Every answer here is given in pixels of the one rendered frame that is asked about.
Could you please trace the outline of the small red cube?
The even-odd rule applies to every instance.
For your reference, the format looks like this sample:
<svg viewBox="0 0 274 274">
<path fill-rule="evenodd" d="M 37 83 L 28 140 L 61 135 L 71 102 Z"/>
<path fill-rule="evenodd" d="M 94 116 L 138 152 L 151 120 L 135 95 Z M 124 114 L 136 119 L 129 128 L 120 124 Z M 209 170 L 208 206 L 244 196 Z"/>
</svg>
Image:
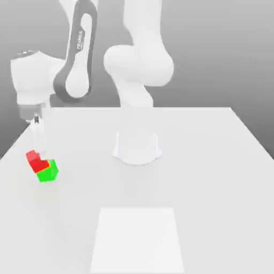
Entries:
<svg viewBox="0 0 274 274">
<path fill-rule="evenodd" d="M 42 160 L 40 154 L 35 150 L 27 152 L 26 158 L 34 173 L 38 173 L 50 167 L 48 160 Z"/>
</svg>

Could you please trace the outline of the small green cube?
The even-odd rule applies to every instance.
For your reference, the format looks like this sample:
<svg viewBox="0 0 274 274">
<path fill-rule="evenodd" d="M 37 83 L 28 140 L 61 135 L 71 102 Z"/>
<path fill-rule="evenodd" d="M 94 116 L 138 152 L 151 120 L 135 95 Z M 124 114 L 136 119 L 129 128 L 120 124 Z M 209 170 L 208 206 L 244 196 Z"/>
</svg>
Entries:
<svg viewBox="0 0 274 274">
<path fill-rule="evenodd" d="M 48 160 L 49 167 L 39 171 L 36 175 L 39 182 L 53 181 L 56 179 L 59 169 L 57 167 L 56 161 L 54 159 Z"/>
</svg>

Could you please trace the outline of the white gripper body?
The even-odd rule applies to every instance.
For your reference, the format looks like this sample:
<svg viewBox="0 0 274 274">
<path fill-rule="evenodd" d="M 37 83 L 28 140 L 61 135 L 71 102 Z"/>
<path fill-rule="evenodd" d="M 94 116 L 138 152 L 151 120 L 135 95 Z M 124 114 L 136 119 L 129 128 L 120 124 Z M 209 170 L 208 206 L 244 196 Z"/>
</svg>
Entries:
<svg viewBox="0 0 274 274">
<path fill-rule="evenodd" d="M 33 138 L 33 148 L 37 153 L 44 154 L 47 150 L 47 141 L 44 130 L 44 121 L 39 120 L 39 122 L 35 122 L 35 120 L 31 121 L 31 132 Z"/>
</svg>

